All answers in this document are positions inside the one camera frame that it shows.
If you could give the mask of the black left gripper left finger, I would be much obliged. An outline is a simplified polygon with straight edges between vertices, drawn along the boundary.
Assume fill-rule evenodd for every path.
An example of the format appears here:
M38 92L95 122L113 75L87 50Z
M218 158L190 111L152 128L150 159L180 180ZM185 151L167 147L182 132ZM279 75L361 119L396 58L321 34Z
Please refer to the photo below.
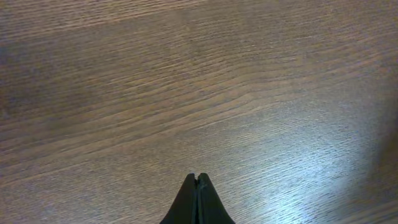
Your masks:
M197 212L197 181L188 174L160 224L194 224Z

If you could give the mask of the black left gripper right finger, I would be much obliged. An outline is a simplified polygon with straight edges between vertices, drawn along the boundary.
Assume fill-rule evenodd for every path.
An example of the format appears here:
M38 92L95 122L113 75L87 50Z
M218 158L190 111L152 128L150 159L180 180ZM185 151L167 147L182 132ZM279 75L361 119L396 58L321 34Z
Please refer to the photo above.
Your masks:
M198 224L235 224L206 173L198 176L195 218Z

